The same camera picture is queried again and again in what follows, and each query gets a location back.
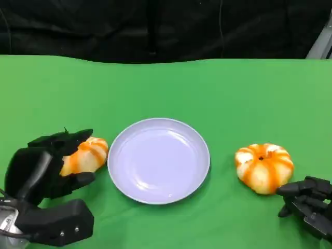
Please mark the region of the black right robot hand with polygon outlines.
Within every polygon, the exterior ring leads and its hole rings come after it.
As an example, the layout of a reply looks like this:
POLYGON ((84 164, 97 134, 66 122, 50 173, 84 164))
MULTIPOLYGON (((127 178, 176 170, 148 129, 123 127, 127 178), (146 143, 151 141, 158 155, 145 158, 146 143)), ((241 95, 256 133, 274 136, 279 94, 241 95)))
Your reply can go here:
POLYGON ((284 205, 278 217, 297 216, 306 230, 318 239, 331 242, 331 183, 306 176, 304 180, 287 183, 276 189, 284 205))

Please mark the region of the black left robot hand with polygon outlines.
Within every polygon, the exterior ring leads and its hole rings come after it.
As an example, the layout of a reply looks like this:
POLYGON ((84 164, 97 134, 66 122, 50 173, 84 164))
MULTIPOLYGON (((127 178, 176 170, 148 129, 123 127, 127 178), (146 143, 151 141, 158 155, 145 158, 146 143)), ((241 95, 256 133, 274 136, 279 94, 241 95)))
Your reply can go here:
POLYGON ((17 200, 38 206, 45 198, 70 195, 95 180, 94 173, 60 174, 65 156, 78 150, 80 143, 93 134, 92 129, 75 133, 64 130, 43 135, 18 149, 5 174, 5 193, 17 200))

